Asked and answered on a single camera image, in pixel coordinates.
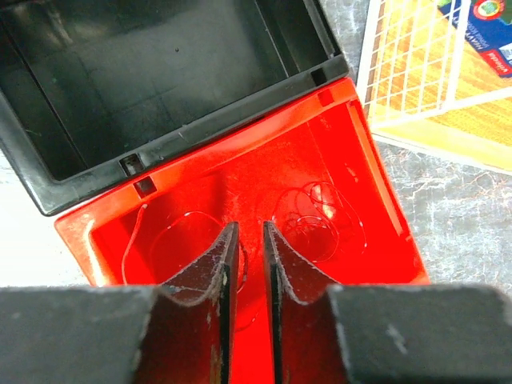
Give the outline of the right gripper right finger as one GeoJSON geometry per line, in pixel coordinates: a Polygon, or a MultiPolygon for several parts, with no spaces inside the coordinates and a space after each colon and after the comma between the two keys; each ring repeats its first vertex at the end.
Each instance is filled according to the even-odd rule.
{"type": "Polygon", "coordinates": [[[511,300],[476,285],[343,285],[263,226],[277,383],[508,383],[511,300]]]}

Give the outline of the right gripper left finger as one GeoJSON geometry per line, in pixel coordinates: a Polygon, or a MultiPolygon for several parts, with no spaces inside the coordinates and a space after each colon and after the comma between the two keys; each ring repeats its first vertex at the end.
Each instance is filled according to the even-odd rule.
{"type": "Polygon", "coordinates": [[[227,383],[238,236],[160,285],[2,289],[2,382],[227,383]]]}

